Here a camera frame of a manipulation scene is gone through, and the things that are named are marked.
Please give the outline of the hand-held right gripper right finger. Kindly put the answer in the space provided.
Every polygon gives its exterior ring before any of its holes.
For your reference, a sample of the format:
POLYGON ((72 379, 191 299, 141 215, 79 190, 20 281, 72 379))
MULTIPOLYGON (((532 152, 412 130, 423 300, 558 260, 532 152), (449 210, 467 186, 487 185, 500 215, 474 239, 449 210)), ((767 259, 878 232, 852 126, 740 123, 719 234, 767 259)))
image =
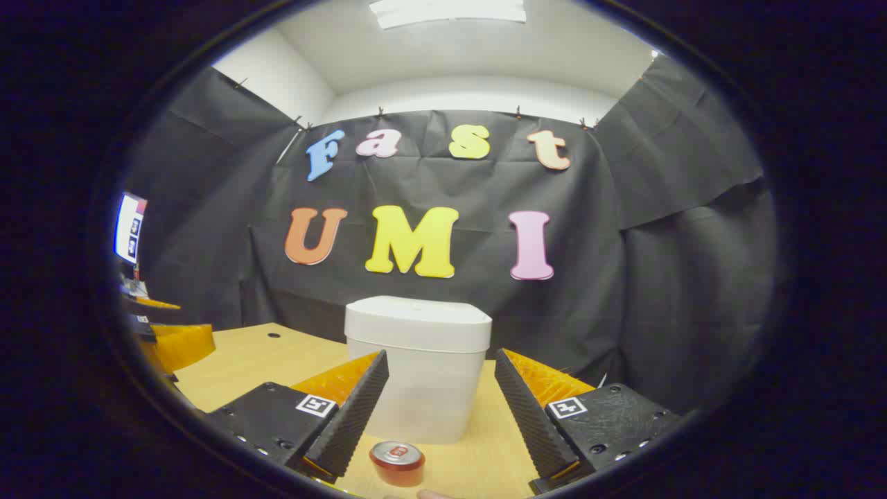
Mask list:
POLYGON ((623 383, 592 387, 507 349, 495 378, 538 474, 536 495, 641 455, 682 418, 623 383))

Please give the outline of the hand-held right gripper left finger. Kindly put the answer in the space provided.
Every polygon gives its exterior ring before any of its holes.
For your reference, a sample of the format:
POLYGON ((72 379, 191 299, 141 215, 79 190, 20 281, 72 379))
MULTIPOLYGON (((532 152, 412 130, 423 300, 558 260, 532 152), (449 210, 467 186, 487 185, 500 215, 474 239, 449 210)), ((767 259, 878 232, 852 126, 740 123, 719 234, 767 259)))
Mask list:
POLYGON ((389 379, 386 351, 291 387, 264 382, 209 412, 219 432, 266 460, 327 483, 343 477, 389 379))

